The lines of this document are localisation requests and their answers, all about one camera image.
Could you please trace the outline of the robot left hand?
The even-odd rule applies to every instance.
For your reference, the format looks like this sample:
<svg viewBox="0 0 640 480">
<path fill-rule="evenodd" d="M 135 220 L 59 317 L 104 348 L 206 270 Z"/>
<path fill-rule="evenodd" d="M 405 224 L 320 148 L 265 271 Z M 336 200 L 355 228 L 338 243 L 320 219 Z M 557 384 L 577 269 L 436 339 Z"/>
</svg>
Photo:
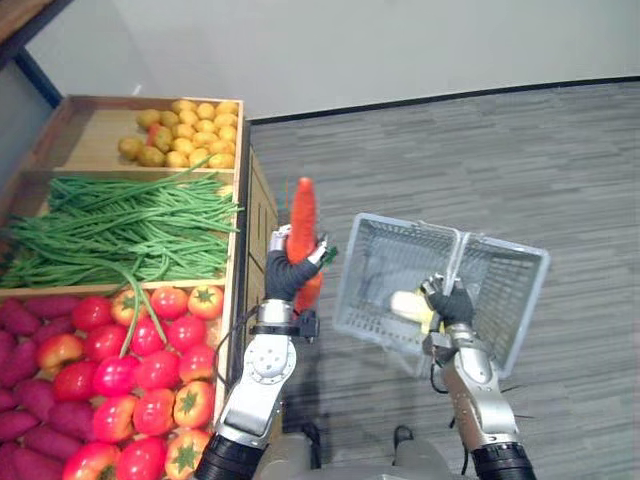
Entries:
<svg viewBox="0 0 640 480">
<path fill-rule="evenodd" d="M 259 307 L 261 324 L 288 324 L 293 315 L 294 300 L 298 292 L 322 269 L 333 262 L 338 250 L 323 235 L 313 251 L 301 262 L 291 263 L 286 253 L 287 240 L 292 232 L 290 224 L 272 233 L 267 252 L 265 299 Z"/>
</svg>

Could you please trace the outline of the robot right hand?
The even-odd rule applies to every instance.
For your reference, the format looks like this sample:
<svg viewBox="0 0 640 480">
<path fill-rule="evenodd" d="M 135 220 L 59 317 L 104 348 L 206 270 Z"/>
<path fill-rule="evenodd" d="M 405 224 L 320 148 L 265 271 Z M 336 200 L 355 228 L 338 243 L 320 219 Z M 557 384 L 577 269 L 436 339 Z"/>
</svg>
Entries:
<svg viewBox="0 0 640 480">
<path fill-rule="evenodd" d="M 434 274 L 421 283 L 420 290 L 428 307 L 438 314 L 445 328 L 455 324 L 471 327 L 475 310 L 468 290 L 461 279 L 456 278 L 450 293 L 446 294 L 444 280 L 442 275 Z"/>
</svg>

